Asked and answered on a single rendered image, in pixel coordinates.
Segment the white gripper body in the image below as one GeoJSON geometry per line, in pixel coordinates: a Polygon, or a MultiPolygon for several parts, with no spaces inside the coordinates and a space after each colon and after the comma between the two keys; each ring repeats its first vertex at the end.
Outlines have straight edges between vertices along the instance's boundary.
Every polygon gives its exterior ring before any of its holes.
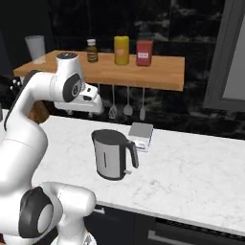
{"type": "Polygon", "coordinates": [[[72,102],[56,102],[55,107],[65,111],[79,111],[100,114],[103,111],[100,95],[96,95],[93,100],[84,100],[83,96],[78,96],[72,102]]]}

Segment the hanging metal spoon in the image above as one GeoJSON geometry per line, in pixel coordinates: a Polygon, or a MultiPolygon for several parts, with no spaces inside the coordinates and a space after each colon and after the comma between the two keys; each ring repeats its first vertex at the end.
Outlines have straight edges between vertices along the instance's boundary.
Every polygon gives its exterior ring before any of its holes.
{"type": "Polygon", "coordinates": [[[145,120],[145,89],[144,88],[142,92],[142,106],[140,109],[140,120],[141,121],[145,120]]]}

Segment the red box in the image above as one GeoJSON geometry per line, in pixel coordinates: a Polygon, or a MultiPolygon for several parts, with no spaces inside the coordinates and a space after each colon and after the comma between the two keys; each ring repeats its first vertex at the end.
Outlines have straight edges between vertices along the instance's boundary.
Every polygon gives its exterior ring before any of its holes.
{"type": "Polygon", "coordinates": [[[153,42],[151,40],[139,40],[136,47],[136,64],[149,66],[152,59],[153,42]]]}

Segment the wooden wall shelf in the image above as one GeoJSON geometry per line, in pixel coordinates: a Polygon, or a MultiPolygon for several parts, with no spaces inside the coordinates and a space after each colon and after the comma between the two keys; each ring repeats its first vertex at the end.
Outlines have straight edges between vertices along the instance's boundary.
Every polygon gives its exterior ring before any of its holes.
{"type": "Polygon", "coordinates": [[[99,53],[99,61],[89,63],[85,52],[78,52],[85,81],[93,84],[143,87],[182,91],[184,88],[185,59],[181,56],[153,56],[148,67],[137,66],[136,56],[127,65],[116,65],[112,53],[99,53]]]}

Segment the yellow cylindrical jar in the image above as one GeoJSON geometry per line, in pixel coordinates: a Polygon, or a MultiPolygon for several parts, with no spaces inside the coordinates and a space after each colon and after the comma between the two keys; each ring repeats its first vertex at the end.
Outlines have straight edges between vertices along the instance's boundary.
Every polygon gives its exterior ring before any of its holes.
{"type": "Polygon", "coordinates": [[[114,37],[114,61],[117,65],[129,63],[129,37],[126,35],[114,37]]]}

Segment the grey framed window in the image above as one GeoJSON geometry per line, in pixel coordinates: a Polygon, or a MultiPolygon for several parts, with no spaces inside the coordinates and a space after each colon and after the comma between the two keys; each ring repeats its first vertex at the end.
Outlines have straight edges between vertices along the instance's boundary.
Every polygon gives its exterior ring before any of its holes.
{"type": "Polygon", "coordinates": [[[205,108],[245,112],[245,0],[226,0],[205,108]]]}

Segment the translucent white cup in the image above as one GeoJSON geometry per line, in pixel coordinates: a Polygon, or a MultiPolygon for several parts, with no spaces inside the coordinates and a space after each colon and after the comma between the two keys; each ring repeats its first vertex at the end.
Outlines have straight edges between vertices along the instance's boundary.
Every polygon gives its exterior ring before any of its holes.
{"type": "Polygon", "coordinates": [[[43,35],[31,35],[25,37],[28,50],[34,64],[45,62],[45,41],[43,35]]]}

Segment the hanging metal whisk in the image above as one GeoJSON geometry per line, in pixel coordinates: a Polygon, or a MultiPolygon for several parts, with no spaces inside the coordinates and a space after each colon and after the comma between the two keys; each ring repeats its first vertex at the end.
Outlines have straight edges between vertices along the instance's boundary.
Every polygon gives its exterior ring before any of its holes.
{"type": "Polygon", "coordinates": [[[117,106],[116,106],[116,103],[115,103],[115,86],[112,86],[112,105],[109,109],[109,118],[110,119],[115,119],[117,117],[117,106]]]}

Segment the dark dishwasher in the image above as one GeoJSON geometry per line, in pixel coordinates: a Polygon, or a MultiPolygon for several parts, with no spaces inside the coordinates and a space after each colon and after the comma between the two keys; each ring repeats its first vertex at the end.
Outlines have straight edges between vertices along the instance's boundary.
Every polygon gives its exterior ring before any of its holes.
{"type": "MultiPolygon", "coordinates": [[[[158,236],[192,245],[245,245],[245,236],[227,234],[160,218],[156,219],[155,228],[151,231],[154,231],[158,236]]],[[[168,245],[164,242],[150,241],[157,245],[168,245]]]]}

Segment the silver electric kettle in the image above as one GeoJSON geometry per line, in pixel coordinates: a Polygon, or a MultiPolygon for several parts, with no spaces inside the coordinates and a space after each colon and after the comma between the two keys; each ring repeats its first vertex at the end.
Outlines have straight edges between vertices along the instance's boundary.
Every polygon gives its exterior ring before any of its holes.
{"type": "Polygon", "coordinates": [[[95,149],[97,173],[111,181],[122,180],[126,171],[126,150],[132,166],[139,167],[137,148],[121,132],[112,129],[95,130],[91,134],[95,149]]]}

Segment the brown glass bottle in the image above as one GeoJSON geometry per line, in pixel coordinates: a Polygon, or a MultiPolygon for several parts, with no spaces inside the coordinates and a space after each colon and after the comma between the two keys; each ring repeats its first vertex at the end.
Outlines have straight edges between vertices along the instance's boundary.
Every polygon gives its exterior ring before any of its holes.
{"type": "Polygon", "coordinates": [[[87,60],[89,62],[98,61],[98,49],[94,38],[87,40],[87,60]]]}

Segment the dark base cupboard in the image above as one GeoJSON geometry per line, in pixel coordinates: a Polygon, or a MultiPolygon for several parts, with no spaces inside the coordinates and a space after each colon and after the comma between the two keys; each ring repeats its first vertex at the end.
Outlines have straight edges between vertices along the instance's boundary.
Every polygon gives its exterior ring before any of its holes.
{"type": "Polygon", "coordinates": [[[148,230],[154,227],[154,218],[97,205],[105,214],[92,212],[84,218],[86,229],[96,239],[97,245],[145,245],[148,230]]]}

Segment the hanging metal spatula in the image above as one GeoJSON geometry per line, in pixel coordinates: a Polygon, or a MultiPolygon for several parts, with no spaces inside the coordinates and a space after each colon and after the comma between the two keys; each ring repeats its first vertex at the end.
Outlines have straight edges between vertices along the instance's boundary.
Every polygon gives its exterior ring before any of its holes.
{"type": "Polygon", "coordinates": [[[130,99],[129,99],[129,87],[127,86],[127,104],[126,106],[124,107],[123,109],[123,113],[126,115],[126,116],[132,116],[133,114],[133,108],[132,106],[130,105],[130,99]]]}

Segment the brown round object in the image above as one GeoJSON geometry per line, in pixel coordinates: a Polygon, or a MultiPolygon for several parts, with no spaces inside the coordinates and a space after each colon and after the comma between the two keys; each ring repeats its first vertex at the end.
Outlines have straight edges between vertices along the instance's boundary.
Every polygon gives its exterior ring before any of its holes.
{"type": "Polygon", "coordinates": [[[33,104],[33,107],[29,113],[29,119],[35,123],[44,123],[49,118],[49,111],[44,102],[39,100],[33,104]]]}

